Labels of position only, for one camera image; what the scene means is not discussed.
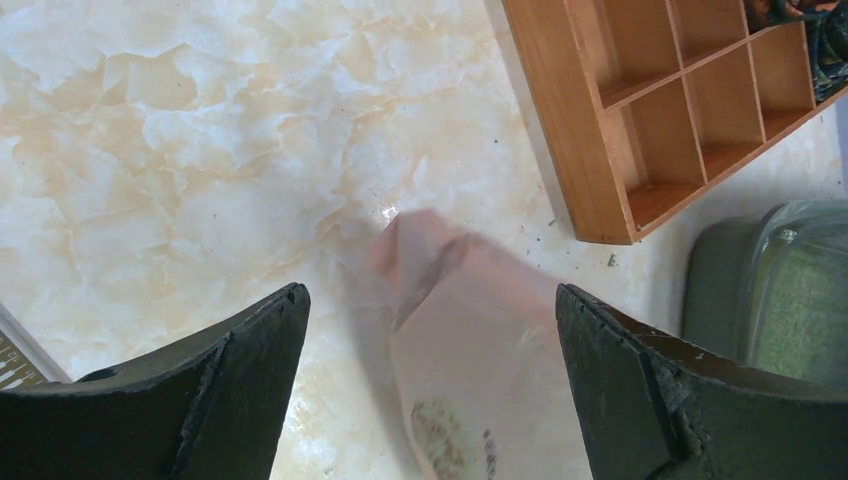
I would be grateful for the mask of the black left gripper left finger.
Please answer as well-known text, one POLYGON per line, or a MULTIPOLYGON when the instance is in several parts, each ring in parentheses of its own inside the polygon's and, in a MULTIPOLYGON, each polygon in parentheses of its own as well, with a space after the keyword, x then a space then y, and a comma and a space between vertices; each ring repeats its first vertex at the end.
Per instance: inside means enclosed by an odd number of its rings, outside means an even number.
POLYGON ((73 383, 1 394, 5 479, 266 479, 311 300, 289 284, 73 383))

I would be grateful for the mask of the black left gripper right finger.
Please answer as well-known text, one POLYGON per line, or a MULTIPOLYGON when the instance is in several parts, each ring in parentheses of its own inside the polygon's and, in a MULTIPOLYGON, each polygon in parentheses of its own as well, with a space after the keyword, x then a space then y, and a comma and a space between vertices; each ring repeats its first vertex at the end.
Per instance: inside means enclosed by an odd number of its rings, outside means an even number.
POLYGON ((572 284, 561 348, 597 479, 843 479, 844 390, 748 367, 572 284))

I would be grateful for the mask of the orange cat litter bag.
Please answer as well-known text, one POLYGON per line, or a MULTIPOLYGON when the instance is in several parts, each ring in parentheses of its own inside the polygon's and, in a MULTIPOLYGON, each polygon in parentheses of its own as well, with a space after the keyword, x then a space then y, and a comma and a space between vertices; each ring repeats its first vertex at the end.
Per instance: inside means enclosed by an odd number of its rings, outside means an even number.
POLYGON ((397 215, 373 263, 393 297, 389 355, 428 479, 587 479, 558 281, 436 212, 397 215))

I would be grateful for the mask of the piano-key bag clip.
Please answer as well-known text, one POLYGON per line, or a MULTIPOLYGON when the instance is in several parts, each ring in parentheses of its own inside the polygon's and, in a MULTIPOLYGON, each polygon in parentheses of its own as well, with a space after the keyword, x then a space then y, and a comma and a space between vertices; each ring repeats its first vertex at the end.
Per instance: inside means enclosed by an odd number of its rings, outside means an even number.
POLYGON ((70 383, 71 378, 1 305, 1 389, 57 382, 70 383))

